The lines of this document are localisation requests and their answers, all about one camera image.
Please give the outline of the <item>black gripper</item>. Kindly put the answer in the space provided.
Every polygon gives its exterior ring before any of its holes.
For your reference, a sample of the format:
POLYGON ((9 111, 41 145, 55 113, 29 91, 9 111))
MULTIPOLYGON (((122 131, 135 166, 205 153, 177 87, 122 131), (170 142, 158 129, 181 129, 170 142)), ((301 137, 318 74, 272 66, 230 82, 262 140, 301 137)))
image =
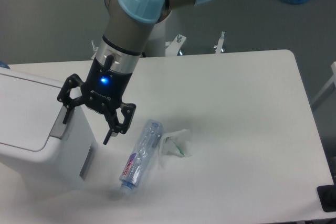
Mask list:
POLYGON ((109 130, 103 145, 107 145, 110 137, 117 136, 119 133, 125 134, 128 131, 137 107, 133 103, 122 102, 122 96, 131 74, 112 71, 110 68, 115 65, 114 58, 108 58, 103 65, 94 59, 86 81, 83 82, 75 73, 70 75, 57 96, 57 100, 66 108, 63 124, 67 124, 75 107, 82 104, 104 115, 109 130), (80 88, 81 95, 71 98, 71 90, 75 88, 80 88), (122 122, 118 118, 118 110, 123 116, 122 122))

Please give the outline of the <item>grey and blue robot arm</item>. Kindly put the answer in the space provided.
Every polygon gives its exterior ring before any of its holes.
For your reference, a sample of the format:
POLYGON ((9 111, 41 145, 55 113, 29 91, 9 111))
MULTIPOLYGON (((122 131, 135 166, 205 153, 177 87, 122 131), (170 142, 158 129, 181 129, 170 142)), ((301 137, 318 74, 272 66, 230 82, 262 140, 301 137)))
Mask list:
POLYGON ((86 80, 77 74, 63 84, 58 101, 67 124, 73 110, 81 105, 102 114, 109 126, 106 140, 125 134, 136 106, 122 96, 144 53, 154 25, 168 11, 211 0, 104 0, 110 18, 86 80))

